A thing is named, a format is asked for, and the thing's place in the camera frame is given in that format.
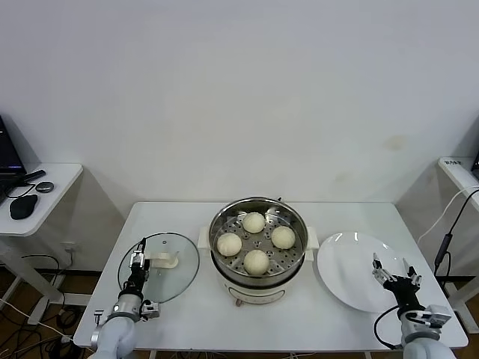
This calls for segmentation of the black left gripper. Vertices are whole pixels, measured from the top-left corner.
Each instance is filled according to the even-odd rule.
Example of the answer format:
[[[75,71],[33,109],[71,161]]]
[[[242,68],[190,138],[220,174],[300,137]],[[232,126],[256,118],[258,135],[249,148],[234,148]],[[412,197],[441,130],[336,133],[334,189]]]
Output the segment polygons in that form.
[[[144,284],[148,279],[149,271],[144,269],[144,249],[146,247],[146,238],[143,238],[136,249],[132,252],[129,261],[131,275],[125,282],[125,293],[131,295],[143,295]]]

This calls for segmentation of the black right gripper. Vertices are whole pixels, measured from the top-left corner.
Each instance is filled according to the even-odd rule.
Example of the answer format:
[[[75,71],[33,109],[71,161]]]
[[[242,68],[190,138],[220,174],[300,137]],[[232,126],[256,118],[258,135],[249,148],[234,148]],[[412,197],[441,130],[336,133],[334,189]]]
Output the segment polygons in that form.
[[[384,285],[384,289],[393,294],[399,310],[421,309],[416,292],[421,287],[422,276],[416,272],[413,265],[403,258],[403,264],[408,278],[395,278],[391,280],[391,274],[382,267],[382,263],[376,252],[373,253],[372,264],[373,276],[381,285]]]

